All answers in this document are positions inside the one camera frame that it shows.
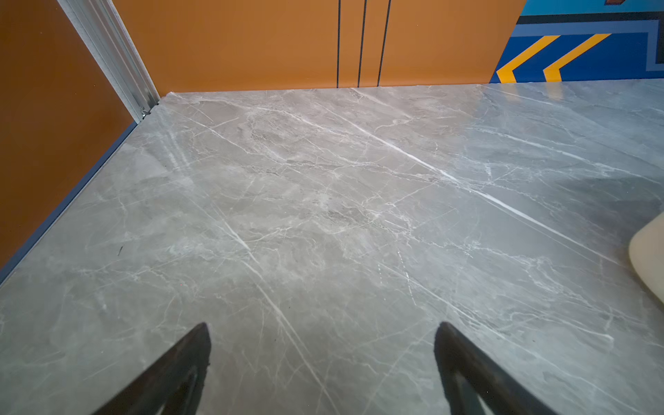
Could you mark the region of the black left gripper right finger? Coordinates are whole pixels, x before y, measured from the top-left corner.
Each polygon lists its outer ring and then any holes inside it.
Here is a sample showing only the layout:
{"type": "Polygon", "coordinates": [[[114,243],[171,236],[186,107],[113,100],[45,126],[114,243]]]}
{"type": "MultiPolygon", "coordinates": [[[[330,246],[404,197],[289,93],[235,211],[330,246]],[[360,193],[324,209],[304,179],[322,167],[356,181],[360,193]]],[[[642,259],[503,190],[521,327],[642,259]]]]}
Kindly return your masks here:
{"type": "Polygon", "coordinates": [[[437,328],[434,356],[452,414],[554,413],[449,322],[437,328]]]}

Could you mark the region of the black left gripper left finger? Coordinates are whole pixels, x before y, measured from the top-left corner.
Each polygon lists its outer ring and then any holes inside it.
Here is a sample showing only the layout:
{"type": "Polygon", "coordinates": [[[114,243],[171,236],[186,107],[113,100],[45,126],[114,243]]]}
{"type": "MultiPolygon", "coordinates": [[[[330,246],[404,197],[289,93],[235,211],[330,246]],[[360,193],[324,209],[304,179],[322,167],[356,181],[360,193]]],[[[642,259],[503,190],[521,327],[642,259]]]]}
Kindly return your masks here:
{"type": "Polygon", "coordinates": [[[97,414],[195,414],[210,362],[209,327],[199,323],[97,414]]]}

